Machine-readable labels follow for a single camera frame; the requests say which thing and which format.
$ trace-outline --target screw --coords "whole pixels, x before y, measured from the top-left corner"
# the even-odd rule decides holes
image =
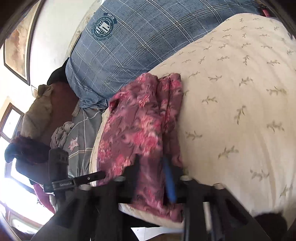
[[[114,178],[114,181],[115,182],[123,182],[123,181],[125,181],[125,177],[124,176],[118,176],[118,177],[115,177]]]
[[[192,180],[192,177],[190,177],[190,176],[187,176],[187,175],[183,175],[183,176],[181,176],[180,177],[180,180],[181,181],[191,181]]]
[[[218,190],[225,189],[225,186],[222,183],[215,183],[213,186]]]

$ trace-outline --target framed picture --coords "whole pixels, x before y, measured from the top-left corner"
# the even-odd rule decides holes
[[[30,52],[34,28],[45,0],[38,1],[4,42],[4,65],[30,85]]]

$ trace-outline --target maroon fabric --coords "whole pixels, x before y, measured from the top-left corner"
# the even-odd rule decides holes
[[[50,122],[42,133],[42,136],[38,138],[38,141],[48,146],[56,128],[62,126],[67,121],[72,121],[73,110],[79,101],[79,98],[75,95],[68,83],[57,82],[51,84],[51,86],[53,86],[53,91],[50,95],[52,104]]]
[[[46,194],[44,192],[43,188],[38,183],[34,184],[33,187],[34,187],[36,196],[38,197],[41,204],[44,207],[46,207],[49,211],[51,211],[52,213],[55,213],[54,207],[52,206],[52,204],[49,201],[49,194]]]
[[[18,136],[11,140],[5,150],[4,158],[7,163],[14,158],[22,159],[31,164],[41,164],[48,161],[50,147],[28,137]]]
[[[110,117],[98,149],[98,171],[105,184],[132,165],[135,154],[141,154],[138,186],[133,207],[159,217],[181,222],[182,206],[163,205],[164,173],[160,162],[164,154],[182,167],[176,120],[182,102],[179,74],[158,79],[145,73],[122,87],[109,102]]]

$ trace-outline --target pillowcase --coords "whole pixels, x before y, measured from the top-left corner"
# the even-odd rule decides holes
[[[22,122],[21,135],[38,139],[50,121],[52,104],[50,101],[53,86],[40,85],[36,100],[25,113]]]

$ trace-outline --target blue plaid pillow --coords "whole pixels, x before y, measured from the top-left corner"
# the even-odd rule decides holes
[[[106,0],[81,34],[66,66],[81,107],[109,99],[140,74],[237,13],[258,14],[248,0]]]

